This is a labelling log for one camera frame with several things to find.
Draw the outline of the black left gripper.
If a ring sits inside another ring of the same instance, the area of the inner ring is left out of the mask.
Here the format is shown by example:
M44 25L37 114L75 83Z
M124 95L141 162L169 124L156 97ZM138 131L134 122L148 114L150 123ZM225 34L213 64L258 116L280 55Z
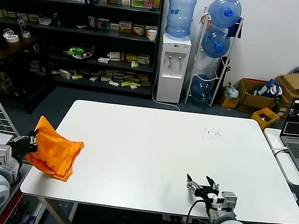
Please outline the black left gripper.
M27 136L19 136L12 138L9 145L12 151L12 157L24 158L28 153L36 153L37 147L37 134L38 130L32 130Z

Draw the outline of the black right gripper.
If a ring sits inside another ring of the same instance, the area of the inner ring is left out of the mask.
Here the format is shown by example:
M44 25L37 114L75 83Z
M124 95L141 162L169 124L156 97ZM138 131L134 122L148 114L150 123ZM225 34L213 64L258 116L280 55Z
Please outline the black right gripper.
M209 194L218 196L219 195L219 184L216 184L214 182L214 180L208 176L206 176L206 179L210 186L202 187L197 182L193 181L191 176L189 174L187 174L186 187L194 196L200 196L202 189L203 189L201 198L205 201L205 203L212 204L213 198L209 197Z

